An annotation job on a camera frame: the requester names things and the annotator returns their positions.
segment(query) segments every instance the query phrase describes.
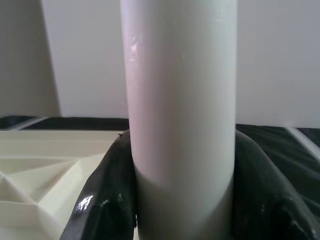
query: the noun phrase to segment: pvc pipe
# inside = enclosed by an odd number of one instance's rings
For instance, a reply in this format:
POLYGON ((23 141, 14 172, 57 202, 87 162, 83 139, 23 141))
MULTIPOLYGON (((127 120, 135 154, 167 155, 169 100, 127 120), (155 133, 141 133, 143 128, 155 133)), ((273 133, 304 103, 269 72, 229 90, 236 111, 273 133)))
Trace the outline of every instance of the pvc pipe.
POLYGON ((228 239, 236 0, 121 0, 142 240, 228 239))

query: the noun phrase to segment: white wall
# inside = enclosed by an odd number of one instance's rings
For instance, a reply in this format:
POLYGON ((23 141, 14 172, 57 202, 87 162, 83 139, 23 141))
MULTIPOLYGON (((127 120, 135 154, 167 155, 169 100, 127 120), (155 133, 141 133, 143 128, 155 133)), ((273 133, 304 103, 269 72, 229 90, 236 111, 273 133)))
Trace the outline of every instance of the white wall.
MULTIPOLYGON (((127 117, 120 0, 42 0, 64 116, 127 117)), ((320 1, 239 0, 237 121, 320 128, 320 1)))
POLYGON ((119 0, 42 0, 63 116, 128 117, 119 0))
POLYGON ((237 120, 320 128, 320 1, 239 0, 237 120))
POLYGON ((0 116, 59 114, 40 0, 0 0, 0 116))

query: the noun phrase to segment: black surface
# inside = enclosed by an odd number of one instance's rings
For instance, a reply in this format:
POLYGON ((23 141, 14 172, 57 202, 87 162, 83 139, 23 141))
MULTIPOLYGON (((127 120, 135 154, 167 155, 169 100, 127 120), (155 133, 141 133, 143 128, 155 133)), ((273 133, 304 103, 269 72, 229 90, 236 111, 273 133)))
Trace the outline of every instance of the black surface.
POLYGON ((320 163, 283 127, 237 125, 299 192, 320 222, 320 163))
POLYGON ((304 135, 306 135, 312 142, 320 147, 320 129, 316 128, 298 128, 304 135))
POLYGON ((32 119, 33 116, 5 116, 0 118, 0 129, 7 129, 14 125, 32 119))
POLYGON ((248 136, 236 133, 236 240, 319 240, 319 224, 291 183, 248 136))
POLYGON ((128 128, 127 118, 51 117, 24 129, 125 131, 128 128))
POLYGON ((136 175, 126 131, 86 181, 60 240, 132 240, 135 226, 136 175))

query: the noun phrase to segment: cream plastic tray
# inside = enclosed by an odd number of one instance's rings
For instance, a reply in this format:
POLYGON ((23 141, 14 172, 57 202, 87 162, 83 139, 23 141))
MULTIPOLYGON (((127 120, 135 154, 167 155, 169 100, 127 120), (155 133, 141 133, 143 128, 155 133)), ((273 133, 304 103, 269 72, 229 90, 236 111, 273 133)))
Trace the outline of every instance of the cream plastic tray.
POLYGON ((0 131, 0 240, 58 240, 119 133, 0 131))

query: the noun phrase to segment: white cylinder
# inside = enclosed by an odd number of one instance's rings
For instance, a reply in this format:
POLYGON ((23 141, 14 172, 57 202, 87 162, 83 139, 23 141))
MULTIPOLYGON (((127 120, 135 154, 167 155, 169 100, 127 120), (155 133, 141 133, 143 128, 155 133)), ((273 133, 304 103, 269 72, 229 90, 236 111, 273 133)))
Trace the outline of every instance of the white cylinder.
POLYGON ((237 0, 121 0, 142 240, 225 240, 237 0))

